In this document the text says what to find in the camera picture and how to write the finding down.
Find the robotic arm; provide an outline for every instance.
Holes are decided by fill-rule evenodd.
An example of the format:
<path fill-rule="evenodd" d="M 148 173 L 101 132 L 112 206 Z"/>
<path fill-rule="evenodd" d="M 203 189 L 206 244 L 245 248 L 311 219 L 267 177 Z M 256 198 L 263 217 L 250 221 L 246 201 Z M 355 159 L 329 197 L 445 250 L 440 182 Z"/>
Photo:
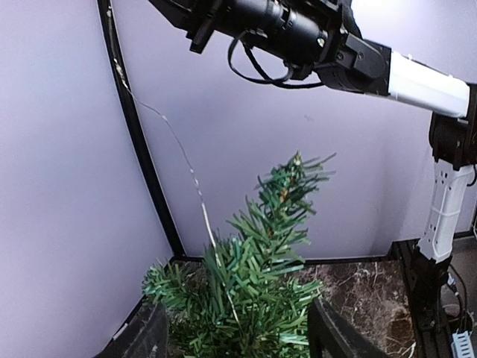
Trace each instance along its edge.
<path fill-rule="evenodd" d="M 414 250 L 416 280 L 411 289 L 423 318 L 420 329 L 435 329 L 436 300 L 447 282 L 464 192 L 477 173 L 477 85 L 363 39 L 351 0 L 149 1 L 173 26 L 186 31 L 191 51 L 200 54 L 214 31 L 231 36 L 229 65 L 254 83 L 282 88 L 324 85 L 433 112 L 429 142 L 435 186 L 426 232 Z M 233 67 L 233 51 L 239 43 L 262 78 L 246 77 Z M 254 47 L 282 59 L 287 75 L 270 78 L 253 56 Z M 320 83 L 286 83 L 313 72 Z"/>

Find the marble surface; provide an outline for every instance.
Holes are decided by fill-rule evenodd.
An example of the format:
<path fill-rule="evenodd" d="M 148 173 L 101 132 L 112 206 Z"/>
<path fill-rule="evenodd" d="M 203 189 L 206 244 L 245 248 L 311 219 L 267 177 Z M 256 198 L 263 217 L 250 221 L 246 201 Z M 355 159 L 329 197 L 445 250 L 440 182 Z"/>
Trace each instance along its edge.
<path fill-rule="evenodd" d="M 321 280 L 323 297 L 390 358 L 417 356 L 397 261 L 309 266 L 296 276 L 303 283 Z"/>

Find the black metal frame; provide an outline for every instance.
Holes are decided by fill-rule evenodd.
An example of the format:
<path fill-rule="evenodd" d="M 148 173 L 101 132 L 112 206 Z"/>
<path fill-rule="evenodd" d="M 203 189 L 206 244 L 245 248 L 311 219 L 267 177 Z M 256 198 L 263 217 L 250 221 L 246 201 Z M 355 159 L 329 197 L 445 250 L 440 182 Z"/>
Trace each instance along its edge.
<path fill-rule="evenodd" d="M 103 27 L 104 41 L 106 43 L 111 70 L 116 83 L 116 89 L 118 90 L 119 101 L 121 102 L 124 113 L 124 119 L 126 120 L 127 129 L 129 130 L 134 151 L 136 152 L 139 165 L 141 166 L 142 175 L 144 176 L 146 185 L 148 186 L 151 199 L 157 211 L 157 215 L 159 216 L 159 220 L 161 221 L 164 228 L 169 245 L 171 246 L 175 256 L 184 257 L 186 255 L 186 251 L 182 245 L 182 242 L 180 241 L 179 233 L 177 232 L 177 228 L 165 199 L 160 180 L 157 176 L 156 169 L 154 168 L 154 162 L 152 160 L 151 153 L 149 152 L 144 132 L 142 131 L 136 105 L 134 104 L 134 98 L 127 91 L 127 89 L 124 88 L 122 85 L 122 79 L 119 76 L 119 73 L 116 71 L 116 64 L 114 62 L 115 59 L 121 66 L 125 82 L 130 88 L 129 81 L 127 80 L 126 66 L 124 65 L 124 60 L 121 54 L 118 34 L 116 33 L 114 16 L 110 8 L 110 0 L 98 0 L 98 10 Z"/>
<path fill-rule="evenodd" d="M 442 329 L 436 330 L 420 330 L 421 316 L 418 311 L 418 307 L 411 304 L 414 302 L 413 286 L 415 284 L 416 274 L 413 270 L 411 261 L 412 256 L 415 253 L 414 246 L 417 244 L 417 240 L 407 240 L 401 242 L 394 242 L 391 247 L 390 255 L 400 262 L 402 269 L 402 278 L 404 279 L 406 291 L 408 293 L 409 309 L 411 311 L 411 317 L 414 327 L 414 337 L 416 339 L 417 356 L 419 358 L 453 358 L 452 349 L 450 346 L 451 332 L 447 317 L 439 307 L 439 318 L 442 324 Z"/>
<path fill-rule="evenodd" d="M 134 313 L 135 319 L 129 320 L 116 340 L 111 340 L 94 358 L 144 358 L 153 351 L 154 358 L 165 358 L 168 341 L 165 307 L 158 304 L 141 311 L 139 308 Z"/>
<path fill-rule="evenodd" d="M 388 358 L 322 299 L 309 306 L 308 342 L 310 358 L 323 358 L 324 351 L 333 358 Z"/>

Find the black cable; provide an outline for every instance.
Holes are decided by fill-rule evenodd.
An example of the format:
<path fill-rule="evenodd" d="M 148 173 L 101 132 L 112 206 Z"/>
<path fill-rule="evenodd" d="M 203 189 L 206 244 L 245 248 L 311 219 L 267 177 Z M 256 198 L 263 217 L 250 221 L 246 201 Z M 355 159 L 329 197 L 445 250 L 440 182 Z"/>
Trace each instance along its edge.
<path fill-rule="evenodd" d="M 461 295 L 459 295 L 457 291 L 457 286 L 455 285 L 455 283 L 452 286 L 447 284 L 447 287 L 452 293 L 454 293 L 454 296 L 457 297 L 457 300 L 459 303 L 459 314 L 457 318 L 454 318 L 453 320 L 449 320 L 449 323 L 458 321 L 457 333 L 459 333 L 459 331 L 462 331 L 462 323 L 464 322 L 464 302 L 462 302 L 462 297 Z"/>
<path fill-rule="evenodd" d="M 116 33 L 111 1 L 98 0 L 98 10 L 119 102 L 123 110 L 124 119 L 126 121 L 127 129 L 129 130 L 131 142 L 133 143 L 142 175 L 174 255 L 184 257 L 186 251 L 180 241 L 179 233 L 165 199 L 161 182 L 157 176 L 156 169 L 154 168 L 154 162 L 151 153 L 149 152 L 144 131 L 142 130 L 134 98 L 127 90 L 127 88 L 130 88 L 130 85 L 127 79 L 126 66 L 124 65 L 124 60 L 121 54 L 118 34 Z M 123 77 L 118 73 L 116 66 L 119 66 L 122 69 Z"/>
<path fill-rule="evenodd" d="M 459 309 L 460 309 L 460 318 L 459 318 L 459 329 L 465 330 L 465 327 L 463 327 L 464 323 L 464 317 L 467 316 L 467 313 L 464 311 L 464 303 L 462 302 L 462 297 L 460 295 L 457 295 L 457 299 L 459 301 Z"/>
<path fill-rule="evenodd" d="M 474 180 L 472 180 L 472 183 L 467 184 L 467 186 L 473 186 L 477 182 L 477 168 L 476 165 L 474 164 Z"/>
<path fill-rule="evenodd" d="M 437 291 L 437 300 L 436 300 L 436 323 L 437 331 L 440 331 L 440 289 Z"/>
<path fill-rule="evenodd" d="M 462 283 L 462 287 L 464 289 L 464 330 L 467 329 L 467 305 L 469 303 L 469 297 L 467 296 L 467 286 L 465 285 L 464 280 L 462 279 L 462 276 L 457 272 L 453 264 L 450 264 L 450 268 L 454 271 L 455 276 L 460 280 Z"/>
<path fill-rule="evenodd" d="M 245 54 L 247 55 L 248 59 L 253 65 L 253 68 L 265 79 L 270 80 L 271 77 L 265 72 L 265 70 L 260 66 L 259 61 L 256 60 L 255 56 L 253 55 L 252 48 L 247 44 L 244 44 Z M 273 84 L 276 87 L 284 88 L 287 90 L 302 90 L 302 89 L 310 89 L 310 88 L 317 88 L 324 86 L 324 83 L 317 82 L 314 84 Z"/>
<path fill-rule="evenodd" d="M 239 34 L 237 37 L 235 37 L 232 42 L 230 43 L 230 46 L 229 46 L 229 51 L 228 51 L 228 55 L 227 55 L 227 60 L 228 60 L 228 63 L 229 63 L 229 67 L 230 69 L 236 74 L 238 75 L 239 77 L 249 81 L 249 82 L 253 82 L 255 84 L 282 84 L 283 82 L 286 82 L 288 81 L 292 76 L 293 76 L 293 68 L 289 65 L 287 65 L 288 67 L 288 72 L 286 75 L 284 75 L 283 77 L 281 78 L 268 78 L 268 79 L 258 79 L 258 78 L 252 78 L 252 77 L 248 77 L 246 75 L 243 75 L 239 70 L 237 70 L 234 65 L 232 64 L 232 56 L 233 56 L 233 52 L 235 51 L 236 47 L 237 47 L 237 44 L 239 42 L 241 42 L 245 35 L 247 34 L 250 34 L 250 31 L 249 30 L 245 30 L 243 31 L 241 34 Z"/>

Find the thin wire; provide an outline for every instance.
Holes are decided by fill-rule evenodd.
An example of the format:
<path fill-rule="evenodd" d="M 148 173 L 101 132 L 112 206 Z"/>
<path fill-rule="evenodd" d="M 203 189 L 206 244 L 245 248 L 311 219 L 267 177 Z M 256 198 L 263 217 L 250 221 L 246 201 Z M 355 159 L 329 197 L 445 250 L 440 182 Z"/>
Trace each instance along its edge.
<path fill-rule="evenodd" d="M 229 63 L 229 67 L 230 69 L 236 74 L 238 75 L 239 77 L 249 81 L 249 82 L 253 82 L 255 84 L 282 84 L 283 82 L 286 82 L 288 81 L 289 79 L 291 79 L 291 77 L 293 76 L 293 68 L 286 64 L 286 66 L 288 67 L 288 72 L 286 75 L 284 75 L 283 77 L 281 78 L 267 78 L 267 79 L 258 79 L 258 78 L 252 78 L 252 77 L 248 77 L 244 74 L 242 74 L 239 70 L 237 70 L 233 63 L 232 63 L 232 57 L 233 57 L 233 52 L 235 51 L 236 47 L 237 47 L 237 44 L 239 42 L 241 42 L 244 37 L 247 35 L 247 34 L 251 34 L 251 32 L 249 30 L 245 30 L 245 31 L 242 31 L 241 34 L 239 34 L 237 37 L 235 37 L 232 42 L 230 43 L 230 46 L 229 46 L 229 51 L 227 53 L 227 62 Z"/>
<path fill-rule="evenodd" d="M 409 353 L 409 355 L 407 356 L 407 358 L 412 358 L 414 356 L 414 350 L 416 349 L 416 342 L 414 342 L 408 349 L 406 349 L 404 352 L 402 352 L 401 354 L 401 357 L 404 356 L 404 354 L 408 353 L 409 351 L 411 351 L 411 353 Z"/>
<path fill-rule="evenodd" d="M 447 287 L 449 288 L 449 290 L 452 293 L 454 293 L 454 289 L 452 289 L 452 287 L 449 284 L 447 284 Z M 457 327 L 457 330 L 455 331 L 456 333 L 458 333 L 459 330 L 462 329 L 462 323 L 464 322 L 464 302 L 462 302 L 462 297 L 461 297 L 461 295 L 459 295 L 458 291 L 455 291 L 454 296 L 457 297 L 457 299 L 458 299 L 459 316 L 457 318 L 454 318 L 453 320 L 450 320 L 450 321 L 455 321 L 455 320 L 458 321 L 459 325 Z M 445 312 L 446 307 L 449 307 L 449 306 L 452 306 L 452 305 L 447 304 L 447 305 L 442 307 L 444 309 L 444 312 Z"/>
<path fill-rule="evenodd" d="M 437 291 L 437 300 L 436 300 L 436 321 L 437 321 L 437 331 L 440 331 L 440 289 Z"/>
<path fill-rule="evenodd" d="M 474 223 L 472 224 L 472 231 L 474 233 L 474 237 L 477 239 L 477 229 L 476 229 L 476 223 L 477 223 L 477 217 L 474 220 Z"/>
<path fill-rule="evenodd" d="M 183 154 L 183 157 L 184 159 L 186 160 L 186 163 L 189 167 L 189 171 L 191 173 L 191 176 L 192 176 L 192 181 L 194 182 L 194 186 L 195 186 L 195 189 L 199 195 L 199 199 L 200 199 L 200 206 L 202 208 L 202 214 L 203 214 L 203 219 L 205 221 L 205 224 L 206 224 L 206 228 L 207 228 L 207 233 L 209 234 L 209 238 L 210 238 L 210 242 L 212 243 L 212 248 L 214 250 L 214 254 L 215 254 L 215 260 L 217 262 L 217 265 L 218 267 L 222 267 L 224 264 L 220 261 L 220 258 L 217 254 L 217 243 L 215 241 L 215 238 L 214 238 L 214 234 L 212 232 L 212 229 L 210 227 L 210 221 L 209 221 L 209 214 L 207 212 L 207 208 L 206 208 L 206 204 L 205 204 L 205 201 L 203 199 L 203 195 L 202 195 L 202 192 L 200 190 L 200 186 L 199 186 L 199 180 L 197 179 L 197 177 L 195 176 L 195 171 L 194 171 L 194 167 L 192 166 L 190 160 L 189 160 L 189 157 L 187 156 L 187 153 L 186 153 L 186 150 L 185 148 L 183 147 L 183 144 L 182 142 L 179 140 L 179 137 L 176 135 L 171 123 L 169 122 L 169 120 L 163 115 L 161 114 L 161 112 L 159 112 L 158 110 L 156 110 L 155 108 L 153 108 L 152 106 L 149 106 L 148 104 L 140 101 L 134 94 L 133 92 L 130 90 L 129 86 L 127 85 L 127 82 L 126 82 L 126 77 L 124 76 L 124 72 L 123 72 L 123 69 L 121 68 L 121 65 L 119 65 L 119 62 L 118 60 L 116 59 L 116 51 L 114 49 L 114 45 L 113 45 L 113 41 L 112 41 L 112 38 L 113 38 L 113 12 L 114 12 L 114 9 L 113 9 L 113 4 L 110 3 L 110 6 L 109 6 L 109 10 L 107 11 L 107 16 L 108 16 L 108 19 L 109 19 L 109 28 L 110 28 L 110 39 L 111 39 L 111 50 L 112 50 L 112 53 L 113 53 L 113 60 L 114 60 L 114 64 L 115 64 L 115 68 L 116 68 L 116 71 L 118 72 L 118 75 L 119 77 L 121 78 L 121 82 L 122 82 L 122 85 L 124 86 L 124 88 L 129 92 L 129 94 L 131 95 L 131 97 L 134 99 L 134 101 L 136 101 L 137 103 L 141 104 L 143 107 L 149 109 L 150 111 L 152 111 L 153 113 L 157 114 L 168 126 L 169 130 L 171 131 L 171 133 L 173 134 L 174 138 L 176 139 L 176 142 L 177 144 L 179 145 L 180 147 L 180 150 L 182 151 L 182 154 Z M 230 294 L 229 292 L 227 291 L 226 287 L 225 287 L 225 282 L 222 281 L 222 285 L 224 286 L 224 292 L 225 292 L 225 295 L 227 296 L 227 299 L 228 301 L 230 302 L 230 305 L 232 307 L 232 311 L 233 311 L 233 316 L 234 316 L 234 319 L 236 320 L 237 324 L 238 324 L 238 327 L 240 328 L 240 330 L 242 330 L 241 328 L 241 325 L 240 325 L 240 321 L 239 321 L 239 316 L 237 315 L 237 312 L 236 312 L 236 308 L 235 308 L 235 304 L 233 303 L 232 301 L 232 298 L 230 297 Z"/>
<path fill-rule="evenodd" d="M 476 165 L 474 164 L 474 180 L 472 180 L 472 183 L 467 184 L 467 186 L 474 186 L 476 182 L 477 182 L 477 168 L 476 168 Z"/>
<path fill-rule="evenodd" d="M 462 287 L 464 288 L 464 330 L 467 329 L 467 305 L 469 303 L 469 297 L 467 296 L 467 286 L 465 285 L 464 280 L 462 279 L 462 276 L 457 272 L 453 264 L 449 265 L 450 268 L 454 271 L 455 276 L 460 280 L 462 283 Z"/>
<path fill-rule="evenodd" d="M 247 55 L 248 59 L 252 63 L 253 68 L 265 79 L 271 80 L 271 77 L 265 72 L 265 70 L 260 66 L 259 61 L 256 60 L 255 56 L 253 55 L 252 48 L 244 43 L 245 54 Z M 324 86 L 323 82 L 316 82 L 313 84 L 273 84 L 276 87 L 284 88 L 286 90 L 307 90 L 311 88 L 317 88 Z"/>

